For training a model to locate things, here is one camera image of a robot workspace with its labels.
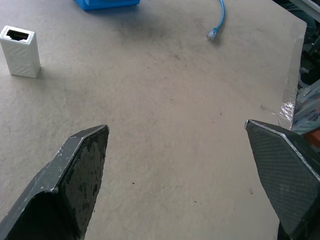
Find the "blue plastic box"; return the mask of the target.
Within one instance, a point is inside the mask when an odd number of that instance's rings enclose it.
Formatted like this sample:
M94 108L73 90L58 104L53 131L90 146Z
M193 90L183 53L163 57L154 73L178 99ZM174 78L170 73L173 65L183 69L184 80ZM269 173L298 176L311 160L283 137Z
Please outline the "blue plastic box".
M84 11L136 6L141 0L74 0Z

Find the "white ethernet coupler block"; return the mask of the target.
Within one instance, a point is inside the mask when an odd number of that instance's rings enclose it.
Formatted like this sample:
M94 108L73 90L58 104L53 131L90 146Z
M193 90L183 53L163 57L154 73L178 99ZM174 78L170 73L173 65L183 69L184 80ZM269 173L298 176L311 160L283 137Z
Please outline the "white ethernet coupler block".
M34 31L6 25L0 33L0 45L11 75L37 78L41 63Z

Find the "clear tape strip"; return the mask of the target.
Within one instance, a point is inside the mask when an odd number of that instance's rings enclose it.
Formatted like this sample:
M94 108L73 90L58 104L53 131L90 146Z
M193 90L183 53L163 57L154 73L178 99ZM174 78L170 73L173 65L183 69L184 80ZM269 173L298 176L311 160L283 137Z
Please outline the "clear tape strip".
M288 76L285 81L282 102L278 115L278 125L287 130L291 130L296 106L296 96L298 82L300 79L300 63L304 38L294 39L293 52L288 68Z

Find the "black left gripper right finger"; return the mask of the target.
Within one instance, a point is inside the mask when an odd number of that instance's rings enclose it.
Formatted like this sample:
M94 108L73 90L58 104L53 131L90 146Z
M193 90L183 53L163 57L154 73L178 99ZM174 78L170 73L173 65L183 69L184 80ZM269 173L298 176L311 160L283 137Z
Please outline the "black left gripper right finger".
M299 134L245 123L261 185L278 219L277 240L320 240L320 154Z

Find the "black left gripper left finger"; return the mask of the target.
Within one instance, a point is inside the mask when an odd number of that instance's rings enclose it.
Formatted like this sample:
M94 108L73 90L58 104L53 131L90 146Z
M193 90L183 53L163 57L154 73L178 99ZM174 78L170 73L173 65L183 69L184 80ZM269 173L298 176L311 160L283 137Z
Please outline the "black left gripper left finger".
M68 137L0 222L0 240L84 240L102 185L109 127Z

